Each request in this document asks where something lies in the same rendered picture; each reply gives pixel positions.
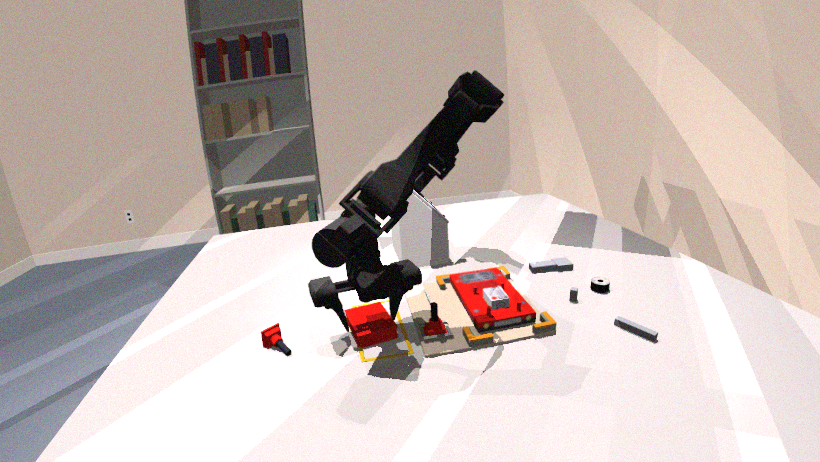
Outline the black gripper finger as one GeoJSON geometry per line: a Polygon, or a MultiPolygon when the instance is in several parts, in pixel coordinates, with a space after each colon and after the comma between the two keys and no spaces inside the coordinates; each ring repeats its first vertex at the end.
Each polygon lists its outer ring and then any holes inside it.
{"type": "Polygon", "coordinates": [[[400,288],[397,288],[397,289],[389,289],[389,297],[388,297],[389,312],[390,312],[390,316],[393,320],[395,320],[395,317],[397,315],[399,305],[400,305],[400,302],[402,300],[403,295],[407,291],[413,290],[413,288],[414,287],[410,287],[410,288],[400,287],[400,288]]]}
{"type": "Polygon", "coordinates": [[[347,319],[346,319],[346,315],[345,315],[345,312],[344,312],[343,303],[342,303],[342,301],[341,301],[341,299],[340,299],[340,298],[339,298],[339,303],[336,303],[336,304],[334,304],[334,305],[327,306],[327,307],[325,307],[325,309],[326,309],[326,310],[330,310],[330,309],[331,309],[331,310],[333,310],[333,311],[335,312],[335,314],[336,314],[336,315],[339,317],[339,319],[341,320],[341,322],[342,322],[342,324],[343,324],[343,326],[344,326],[344,328],[345,328],[346,332],[349,332],[349,325],[348,325],[348,321],[347,321],[347,319]]]}

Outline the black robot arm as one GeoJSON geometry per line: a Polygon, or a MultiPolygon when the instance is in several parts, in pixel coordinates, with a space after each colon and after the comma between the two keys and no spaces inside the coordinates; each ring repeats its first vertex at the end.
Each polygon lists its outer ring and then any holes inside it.
{"type": "MultiPolygon", "coordinates": [[[[448,91],[444,108],[394,160],[381,163],[339,202],[341,216],[318,231],[311,242],[316,259],[325,266],[343,266],[361,248],[375,245],[407,212],[413,189],[420,192],[437,175],[443,180],[455,166],[458,141],[473,122],[487,122],[503,104],[502,91],[474,70],[460,75],[448,91]],[[429,164],[431,164],[437,173],[429,164]],[[445,169],[445,170],[444,170],[445,169]],[[444,171],[443,171],[444,170],[444,171]],[[360,192],[359,192],[360,191],[360,192]],[[350,200],[359,192],[356,200],[350,200]],[[391,218],[381,228],[382,220],[391,218]]],[[[350,287],[362,303],[389,297],[401,285],[397,264],[374,262],[348,270],[350,287]]]]}

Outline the black toy tyre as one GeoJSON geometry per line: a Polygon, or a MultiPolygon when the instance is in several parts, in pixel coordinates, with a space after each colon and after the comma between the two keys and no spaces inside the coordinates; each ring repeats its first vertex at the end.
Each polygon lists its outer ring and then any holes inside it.
{"type": "Polygon", "coordinates": [[[606,293],[610,288],[610,280],[603,277],[593,277],[591,279],[591,290],[598,293],[606,293]]]}

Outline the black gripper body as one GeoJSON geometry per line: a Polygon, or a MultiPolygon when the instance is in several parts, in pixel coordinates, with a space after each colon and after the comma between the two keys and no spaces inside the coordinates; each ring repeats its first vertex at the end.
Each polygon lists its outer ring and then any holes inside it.
{"type": "MultiPolygon", "coordinates": [[[[374,259],[380,257],[381,253],[377,242],[373,246],[359,249],[350,260],[352,264],[365,265],[374,262],[374,259]]],[[[350,260],[345,263],[347,272],[346,280],[333,282],[331,276],[326,276],[309,281],[309,295],[314,307],[323,308],[339,303],[339,293],[356,290],[355,286],[350,287],[349,285],[348,270],[350,260]]],[[[390,263],[390,265],[391,264],[397,264],[400,268],[401,285],[397,286],[397,288],[410,288],[423,283],[421,270],[410,260],[406,259],[390,263]]]]}

